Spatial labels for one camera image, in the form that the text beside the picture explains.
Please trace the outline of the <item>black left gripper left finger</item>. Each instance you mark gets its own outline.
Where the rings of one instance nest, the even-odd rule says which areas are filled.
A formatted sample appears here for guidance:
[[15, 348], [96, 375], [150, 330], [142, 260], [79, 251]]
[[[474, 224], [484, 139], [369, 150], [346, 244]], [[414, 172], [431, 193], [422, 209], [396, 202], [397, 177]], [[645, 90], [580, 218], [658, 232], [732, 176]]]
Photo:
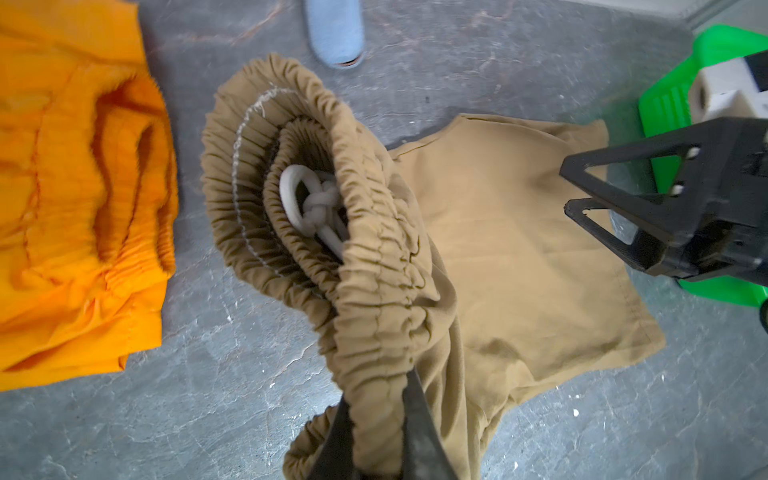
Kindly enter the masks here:
[[353, 463], [353, 422], [349, 406], [341, 398], [330, 433], [323, 444], [307, 479], [308, 480], [353, 480], [356, 468]]

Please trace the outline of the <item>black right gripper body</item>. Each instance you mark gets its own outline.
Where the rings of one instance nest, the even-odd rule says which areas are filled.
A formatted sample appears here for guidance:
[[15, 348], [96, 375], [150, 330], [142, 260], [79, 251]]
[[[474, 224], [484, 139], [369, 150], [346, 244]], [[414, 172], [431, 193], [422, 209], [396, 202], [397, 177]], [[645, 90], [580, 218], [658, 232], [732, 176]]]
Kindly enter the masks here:
[[722, 117], [659, 136], [681, 159], [665, 204], [681, 246], [675, 278], [767, 284], [767, 121]]

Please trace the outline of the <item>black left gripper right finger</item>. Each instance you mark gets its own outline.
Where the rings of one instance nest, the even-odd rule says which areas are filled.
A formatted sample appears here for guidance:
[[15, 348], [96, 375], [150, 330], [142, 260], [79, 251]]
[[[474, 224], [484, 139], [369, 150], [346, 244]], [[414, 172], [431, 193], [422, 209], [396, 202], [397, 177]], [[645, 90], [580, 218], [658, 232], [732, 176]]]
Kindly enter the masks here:
[[403, 391], [404, 480], [457, 480], [437, 434], [416, 370], [407, 374]]

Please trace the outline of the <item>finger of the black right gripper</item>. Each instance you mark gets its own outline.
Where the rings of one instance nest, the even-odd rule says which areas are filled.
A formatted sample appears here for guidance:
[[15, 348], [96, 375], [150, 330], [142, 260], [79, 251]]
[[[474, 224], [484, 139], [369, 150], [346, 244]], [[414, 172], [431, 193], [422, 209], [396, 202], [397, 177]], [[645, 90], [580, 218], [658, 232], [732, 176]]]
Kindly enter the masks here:
[[629, 243], [619, 238], [612, 229], [604, 227], [588, 215], [590, 211], [612, 212], [608, 206], [594, 198], [569, 200], [564, 206], [565, 215], [584, 231], [592, 235], [627, 266], [649, 272], [658, 265], [665, 253], [664, 245], [638, 227]]
[[[714, 170], [720, 155], [718, 119], [653, 136], [618, 147], [566, 157], [560, 176], [588, 196], [565, 205], [568, 216], [587, 210], [612, 210], [622, 216], [701, 216], [714, 196], [718, 181]], [[598, 167], [674, 157], [681, 160], [678, 174], [682, 190], [650, 195], [631, 194], [596, 176]]]

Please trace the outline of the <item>khaki brown shorts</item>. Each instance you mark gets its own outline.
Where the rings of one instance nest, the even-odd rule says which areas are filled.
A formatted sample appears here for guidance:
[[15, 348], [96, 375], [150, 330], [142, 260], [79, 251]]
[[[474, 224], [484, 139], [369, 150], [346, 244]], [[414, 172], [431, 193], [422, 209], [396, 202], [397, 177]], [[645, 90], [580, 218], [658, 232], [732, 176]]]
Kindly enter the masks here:
[[601, 121], [461, 114], [390, 151], [271, 55], [218, 89], [202, 141], [216, 246], [307, 316], [364, 474], [404, 472], [410, 373], [452, 470], [477, 479], [507, 410], [665, 345], [624, 264], [563, 211], [560, 166], [607, 145]]

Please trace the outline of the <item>orange shorts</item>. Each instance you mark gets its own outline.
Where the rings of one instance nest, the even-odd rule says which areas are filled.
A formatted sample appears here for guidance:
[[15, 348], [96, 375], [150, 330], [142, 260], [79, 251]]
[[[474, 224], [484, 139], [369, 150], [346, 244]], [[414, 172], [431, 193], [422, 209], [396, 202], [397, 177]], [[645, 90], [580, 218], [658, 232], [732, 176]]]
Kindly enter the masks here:
[[160, 346], [178, 211], [137, 6], [3, 2], [3, 390], [118, 372]]

